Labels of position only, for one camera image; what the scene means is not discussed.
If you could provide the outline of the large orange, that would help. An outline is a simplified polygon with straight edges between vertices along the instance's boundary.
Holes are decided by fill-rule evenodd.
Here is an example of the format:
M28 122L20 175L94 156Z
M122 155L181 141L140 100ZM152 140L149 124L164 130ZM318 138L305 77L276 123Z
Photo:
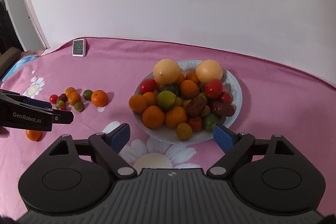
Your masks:
M165 113L158 106L150 106L142 114L143 124L152 130L159 128L164 121Z
M104 107L108 103L108 94L103 90L96 90L91 95L91 102L96 107Z

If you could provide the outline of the large green lime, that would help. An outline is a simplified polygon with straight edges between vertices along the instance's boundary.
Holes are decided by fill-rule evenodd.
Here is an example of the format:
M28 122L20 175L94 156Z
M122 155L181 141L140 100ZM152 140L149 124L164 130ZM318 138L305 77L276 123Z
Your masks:
M173 92L164 90L157 95L157 104L163 111L170 110L175 104L176 97Z

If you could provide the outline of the small yellow melon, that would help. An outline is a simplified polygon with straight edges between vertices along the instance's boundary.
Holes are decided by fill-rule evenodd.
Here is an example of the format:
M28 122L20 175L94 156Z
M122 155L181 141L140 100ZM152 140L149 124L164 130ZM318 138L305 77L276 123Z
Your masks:
M223 77L223 69L221 65L212 59L201 61L196 69L196 75L198 80L202 84L207 84L212 80L221 80Z

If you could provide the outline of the large yellow round melon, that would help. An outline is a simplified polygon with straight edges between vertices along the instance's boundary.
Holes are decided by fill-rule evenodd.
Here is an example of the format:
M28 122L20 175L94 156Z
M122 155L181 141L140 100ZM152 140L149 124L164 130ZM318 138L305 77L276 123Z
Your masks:
M153 77L161 85L171 85L179 77L180 67L177 62L171 59L162 59L153 68Z

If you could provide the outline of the small green jujube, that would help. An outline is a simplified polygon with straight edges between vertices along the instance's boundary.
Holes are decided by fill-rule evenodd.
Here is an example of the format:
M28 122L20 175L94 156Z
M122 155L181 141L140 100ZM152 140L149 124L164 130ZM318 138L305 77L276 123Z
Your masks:
M62 107L62 106L65 106L64 101L62 101L62 100L58 100L58 101L56 102L56 108L59 109L59 108Z

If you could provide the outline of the small red cherry tomato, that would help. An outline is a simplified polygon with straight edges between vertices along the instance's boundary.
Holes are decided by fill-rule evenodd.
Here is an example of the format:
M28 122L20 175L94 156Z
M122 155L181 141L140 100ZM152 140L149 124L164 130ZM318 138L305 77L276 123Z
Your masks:
M58 110L64 110L64 111L66 111L67 108L66 108L65 106L60 106L60 107L58 108Z

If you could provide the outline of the orange mandarin under gripper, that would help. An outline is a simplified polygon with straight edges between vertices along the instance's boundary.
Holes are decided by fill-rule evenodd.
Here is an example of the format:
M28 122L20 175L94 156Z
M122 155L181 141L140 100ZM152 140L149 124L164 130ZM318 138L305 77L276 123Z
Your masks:
M31 141L39 141L42 137L42 132L37 130L26 130L26 137Z

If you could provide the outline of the orange mandarin middle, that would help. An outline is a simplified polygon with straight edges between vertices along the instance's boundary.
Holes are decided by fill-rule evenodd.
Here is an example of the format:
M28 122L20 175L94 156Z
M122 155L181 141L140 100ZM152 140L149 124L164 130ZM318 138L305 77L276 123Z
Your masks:
M74 106L76 103L81 102L81 95L78 92L72 92L68 96L68 103Z

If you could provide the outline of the large orange in plate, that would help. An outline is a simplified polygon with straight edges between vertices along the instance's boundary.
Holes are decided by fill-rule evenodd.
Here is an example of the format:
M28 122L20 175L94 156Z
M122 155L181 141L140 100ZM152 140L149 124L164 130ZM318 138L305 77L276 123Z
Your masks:
M142 114L143 124L152 130L159 128L164 121L165 113L158 106L150 106Z

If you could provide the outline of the small green lime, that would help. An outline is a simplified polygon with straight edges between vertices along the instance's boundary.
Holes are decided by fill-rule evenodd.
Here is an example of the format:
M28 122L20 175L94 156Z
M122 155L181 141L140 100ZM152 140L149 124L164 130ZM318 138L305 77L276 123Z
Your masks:
M77 112L82 112L84 110L84 104L82 102L76 102L74 108Z

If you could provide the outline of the blue cloth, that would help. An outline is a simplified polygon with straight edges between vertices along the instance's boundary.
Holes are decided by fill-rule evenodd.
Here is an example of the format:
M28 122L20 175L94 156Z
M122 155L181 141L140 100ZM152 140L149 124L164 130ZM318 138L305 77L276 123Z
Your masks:
M29 63L30 61L33 61L37 59L38 57L35 55L26 55L19 59L12 67L4 74L4 76L1 78L2 82L5 82L13 73L15 73L18 69L20 69L23 65L26 63Z

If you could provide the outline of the green lime back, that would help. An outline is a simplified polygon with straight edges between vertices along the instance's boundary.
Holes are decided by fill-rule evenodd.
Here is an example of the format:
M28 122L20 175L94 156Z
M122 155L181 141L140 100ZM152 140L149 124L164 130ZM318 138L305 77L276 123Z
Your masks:
M93 94L93 92L91 90L87 89L83 92L83 97L86 101L91 101L92 94Z

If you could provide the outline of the white fruit plate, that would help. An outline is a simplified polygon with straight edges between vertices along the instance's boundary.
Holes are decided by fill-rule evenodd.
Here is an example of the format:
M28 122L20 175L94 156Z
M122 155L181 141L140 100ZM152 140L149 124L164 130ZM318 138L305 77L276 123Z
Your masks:
M221 122L225 127L230 127L238 118L242 108L243 94L241 86L235 76L223 69L223 92L215 100L205 94L206 84L202 84L196 75L195 69L201 61L177 61L180 72L175 83L161 86L155 92L142 94L139 86L131 98L131 109L134 117L148 135L170 144L198 144L213 138L213 127L216 122ZM142 122L143 112L150 106L158 106L157 95L164 90L173 92L177 97L174 106L165 113L163 124L152 130ZM226 102L235 108L231 117L219 117L212 112L214 101Z

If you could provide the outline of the pink flowered tablecloth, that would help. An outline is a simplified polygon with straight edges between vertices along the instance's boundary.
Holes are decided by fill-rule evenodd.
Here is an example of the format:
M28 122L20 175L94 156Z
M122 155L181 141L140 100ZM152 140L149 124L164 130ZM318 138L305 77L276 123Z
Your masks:
M83 112L74 113L71 124L54 125L40 141L29 140L23 130L8 129L1 135L1 215L17 219L25 214L18 180L62 134L85 139L128 123L131 138L121 154L130 164L207 169L220 159L223 152L214 141L167 144L137 124L129 98L161 59L213 59L229 70L243 92L241 112L232 130L258 139L274 134L286 137L326 180L319 211L325 215L335 212L335 88L293 68L235 53L159 42L94 38L87 42L85 57L73 57L72 46L67 44L23 65L2 85L44 101L69 87L79 93L103 90L109 102L103 109L86 102Z

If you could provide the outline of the white digital clock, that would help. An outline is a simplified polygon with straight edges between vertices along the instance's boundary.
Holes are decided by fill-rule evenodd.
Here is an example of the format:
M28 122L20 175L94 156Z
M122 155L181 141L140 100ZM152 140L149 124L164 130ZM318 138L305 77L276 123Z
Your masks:
M86 39L74 39L72 41L72 56L84 57L86 55Z

